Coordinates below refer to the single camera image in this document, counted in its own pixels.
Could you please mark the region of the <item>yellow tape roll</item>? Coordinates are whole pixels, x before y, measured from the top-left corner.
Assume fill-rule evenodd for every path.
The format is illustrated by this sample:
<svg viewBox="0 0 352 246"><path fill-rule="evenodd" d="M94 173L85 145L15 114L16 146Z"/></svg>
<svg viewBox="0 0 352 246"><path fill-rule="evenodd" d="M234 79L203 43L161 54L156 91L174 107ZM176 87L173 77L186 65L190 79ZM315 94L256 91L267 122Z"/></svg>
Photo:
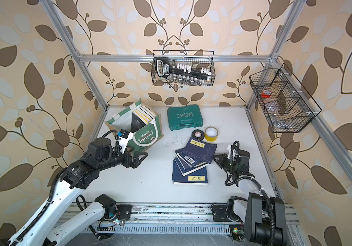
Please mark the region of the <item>yellow tape roll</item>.
<svg viewBox="0 0 352 246"><path fill-rule="evenodd" d="M214 142L217 140L219 135L218 130L215 127L208 127L205 129L205 140Z"/></svg>

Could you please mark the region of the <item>green plastic tool case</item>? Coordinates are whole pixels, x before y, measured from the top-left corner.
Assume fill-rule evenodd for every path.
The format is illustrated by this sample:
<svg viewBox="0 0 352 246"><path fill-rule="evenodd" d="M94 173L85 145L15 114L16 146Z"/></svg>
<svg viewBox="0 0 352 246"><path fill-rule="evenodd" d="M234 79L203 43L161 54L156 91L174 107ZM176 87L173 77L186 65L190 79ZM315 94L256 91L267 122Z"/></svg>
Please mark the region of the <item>green plastic tool case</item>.
<svg viewBox="0 0 352 246"><path fill-rule="evenodd" d="M198 105L171 107L167 110L171 131L203 126L203 117Z"/></svg>

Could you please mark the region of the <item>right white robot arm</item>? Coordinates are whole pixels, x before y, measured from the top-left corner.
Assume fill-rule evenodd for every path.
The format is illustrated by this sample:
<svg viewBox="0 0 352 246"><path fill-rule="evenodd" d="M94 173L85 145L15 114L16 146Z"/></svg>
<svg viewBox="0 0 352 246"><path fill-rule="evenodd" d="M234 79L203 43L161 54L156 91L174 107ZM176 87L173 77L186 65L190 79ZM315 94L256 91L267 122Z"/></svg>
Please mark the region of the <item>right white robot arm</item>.
<svg viewBox="0 0 352 246"><path fill-rule="evenodd" d="M250 153L240 148L236 140L228 154L213 156L216 164L227 174L224 185L244 188L248 197L231 196L228 199L227 219L240 222L244 237L261 246L287 245L285 204L271 197L249 172Z"/></svg>

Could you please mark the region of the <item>black socket set holder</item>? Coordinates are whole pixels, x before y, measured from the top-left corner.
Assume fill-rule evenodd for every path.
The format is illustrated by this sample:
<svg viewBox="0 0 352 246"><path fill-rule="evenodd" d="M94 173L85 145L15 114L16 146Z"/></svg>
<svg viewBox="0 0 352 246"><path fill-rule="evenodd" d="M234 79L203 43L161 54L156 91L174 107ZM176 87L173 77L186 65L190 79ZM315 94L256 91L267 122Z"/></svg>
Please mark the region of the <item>black socket set holder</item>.
<svg viewBox="0 0 352 246"><path fill-rule="evenodd" d="M154 74L165 79L184 80L189 78L190 80L209 81L213 76L209 68L209 63L189 65L186 63L177 63L176 60L168 61L165 58L155 58L153 65Z"/></svg>

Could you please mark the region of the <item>red tape roll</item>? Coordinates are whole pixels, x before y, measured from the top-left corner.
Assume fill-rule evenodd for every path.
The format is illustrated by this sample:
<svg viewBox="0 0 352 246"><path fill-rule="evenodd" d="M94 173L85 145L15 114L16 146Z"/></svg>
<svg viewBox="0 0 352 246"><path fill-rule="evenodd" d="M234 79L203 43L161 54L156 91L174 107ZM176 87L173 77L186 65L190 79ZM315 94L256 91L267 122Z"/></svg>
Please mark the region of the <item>red tape roll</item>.
<svg viewBox="0 0 352 246"><path fill-rule="evenodd" d="M261 92L261 98L267 99L271 97L272 92L270 90L264 89Z"/></svg>

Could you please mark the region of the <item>navy blue book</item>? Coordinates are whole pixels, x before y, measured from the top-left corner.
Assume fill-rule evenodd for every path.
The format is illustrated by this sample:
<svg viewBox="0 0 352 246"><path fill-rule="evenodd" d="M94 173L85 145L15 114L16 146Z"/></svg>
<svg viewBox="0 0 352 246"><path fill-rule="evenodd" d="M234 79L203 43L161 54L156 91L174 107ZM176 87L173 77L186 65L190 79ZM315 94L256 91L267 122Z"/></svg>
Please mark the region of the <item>navy blue book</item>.
<svg viewBox="0 0 352 246"><path fill-rule="evenodd" d="M176 164L183 176L187 176L209 165L209 163L202 161L199 158L191 157L190 155L185 154L182 149L176 150L175 154L176 157L174 160L176 161Z"/></svg>
<svg viewBox="0 0 352 246"><path fill-rule="evenodd" d="M173 160L172 181L175 185L208 185L207 168L204 167L183 176L177 161Z"/></svg>
<svg viewBox="0 0 352 246"><path fill-rule="evenodd" d="M216 150L216 144L203 142L191 137L182 152L191 157L197 157L198 159L210 164Z"/></svg>

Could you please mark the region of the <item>black cover book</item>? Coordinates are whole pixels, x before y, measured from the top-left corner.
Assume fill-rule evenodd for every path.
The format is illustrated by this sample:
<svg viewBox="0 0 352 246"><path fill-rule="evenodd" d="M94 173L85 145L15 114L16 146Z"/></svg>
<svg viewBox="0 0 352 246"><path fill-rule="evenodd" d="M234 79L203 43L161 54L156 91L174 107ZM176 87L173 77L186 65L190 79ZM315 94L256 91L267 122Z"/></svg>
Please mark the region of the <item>black cover book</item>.
<svg viewBox="0 0 352 246"><path fill-rule="evenodd" d="M137 108L132 113L132 121L131 121L131 132L137 132L139 129L145 127L150 122L140 111L140 108Z"/></svg>

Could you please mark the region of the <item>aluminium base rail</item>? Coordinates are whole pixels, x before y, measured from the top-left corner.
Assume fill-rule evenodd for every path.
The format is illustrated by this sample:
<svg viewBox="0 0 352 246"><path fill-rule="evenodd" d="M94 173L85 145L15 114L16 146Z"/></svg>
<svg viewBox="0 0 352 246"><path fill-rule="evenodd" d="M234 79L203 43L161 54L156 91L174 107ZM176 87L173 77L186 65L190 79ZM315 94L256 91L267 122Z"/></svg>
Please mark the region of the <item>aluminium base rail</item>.
<svg viewBox="0 0 352 246"><path fill-rule="evenodd" d="M228 219L225 204L120 203L119 223L94 222L100 233L123 234L229 234L241 223Z"/></svg>

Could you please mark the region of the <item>black tape roll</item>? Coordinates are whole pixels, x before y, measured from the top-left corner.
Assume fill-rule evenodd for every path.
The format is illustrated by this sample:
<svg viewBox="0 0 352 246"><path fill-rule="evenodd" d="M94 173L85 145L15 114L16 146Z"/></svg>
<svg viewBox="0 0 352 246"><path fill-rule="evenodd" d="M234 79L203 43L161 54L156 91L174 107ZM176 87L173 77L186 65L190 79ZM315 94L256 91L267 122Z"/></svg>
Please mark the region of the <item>black tape roll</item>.
<svg viewBox="0 0 352 246"><path fill-rule="evenodd" d="M196 129L192 132L191 137L202 141L205 138L205 133L202 130Z"/></svg>

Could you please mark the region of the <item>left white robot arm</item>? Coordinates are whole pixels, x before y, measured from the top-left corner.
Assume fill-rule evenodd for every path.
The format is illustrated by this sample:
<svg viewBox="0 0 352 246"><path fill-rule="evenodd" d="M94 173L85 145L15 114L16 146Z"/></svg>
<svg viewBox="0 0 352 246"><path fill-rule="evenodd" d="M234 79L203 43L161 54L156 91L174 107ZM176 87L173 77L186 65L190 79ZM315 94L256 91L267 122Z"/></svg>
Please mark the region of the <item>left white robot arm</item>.
<svg viewBox="0 0 352 246"><path fill-rule="evenodd" d="M64 246L98 220L118 220L115 200L103 194L67 222L56 225L101 171L118 165L135 169L147 156L147 152L122 153L120 146L113 147L106 137L95 139L78 161L56 175L47 200L19 231L1 238L0 246Z"/></svg>

